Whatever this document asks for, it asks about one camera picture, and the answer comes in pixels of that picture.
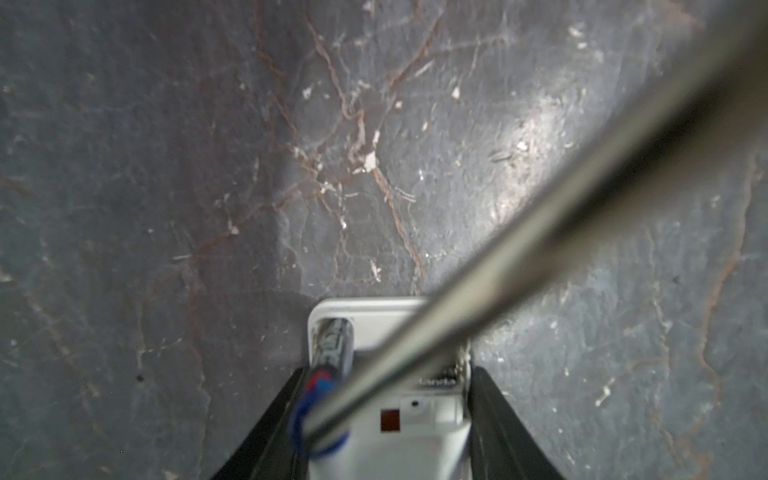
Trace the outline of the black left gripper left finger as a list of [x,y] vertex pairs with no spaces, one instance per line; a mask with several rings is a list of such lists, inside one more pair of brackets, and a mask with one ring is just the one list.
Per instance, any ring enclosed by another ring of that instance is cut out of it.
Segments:
[[306,381],[308,368],[297,368],[214,480],[291,480],[308,478],[306,457],[290,435],[293,407]]

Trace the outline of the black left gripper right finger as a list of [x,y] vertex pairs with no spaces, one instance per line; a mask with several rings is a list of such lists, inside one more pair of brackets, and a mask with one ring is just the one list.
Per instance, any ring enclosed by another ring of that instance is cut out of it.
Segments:
[[488,480],[562,480],[503,393],[482,367],[472,369],[468,394],[472,477]]

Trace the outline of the blue AA battery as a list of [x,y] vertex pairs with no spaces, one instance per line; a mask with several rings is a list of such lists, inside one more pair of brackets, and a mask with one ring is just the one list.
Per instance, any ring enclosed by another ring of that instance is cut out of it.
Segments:
[[298,452],[309,458],[323,458],[334,454],[349,438],[349,431],[337,435],[332,441],[310,447],[303,439],[302,422],[305,417],[350,373],[354,357],[354,331],[345,318],[326,318],[319,322],[314,337],[313,354],[308,380],[293,409],[290,424],[291,440]]

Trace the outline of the white remote with batteries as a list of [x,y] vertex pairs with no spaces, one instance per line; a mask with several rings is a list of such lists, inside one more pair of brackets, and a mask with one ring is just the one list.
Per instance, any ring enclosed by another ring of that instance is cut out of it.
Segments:
[[[308,317],[314,391],[357,370],[423,304],[422,297],[337,298]],[[343,445],[308,463],[311,479],[469,479],[470,356],[462,346],[434,373],[394,391],[351,422]]]

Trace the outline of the clear handle screwdriver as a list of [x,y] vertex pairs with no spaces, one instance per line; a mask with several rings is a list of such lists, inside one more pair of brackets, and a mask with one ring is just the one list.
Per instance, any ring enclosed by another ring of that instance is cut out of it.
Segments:
[[767,5],[732,3],[462,270],[302,420],[306,446],[443,365],[499,315],[643,214],[711,177],[767,119]]

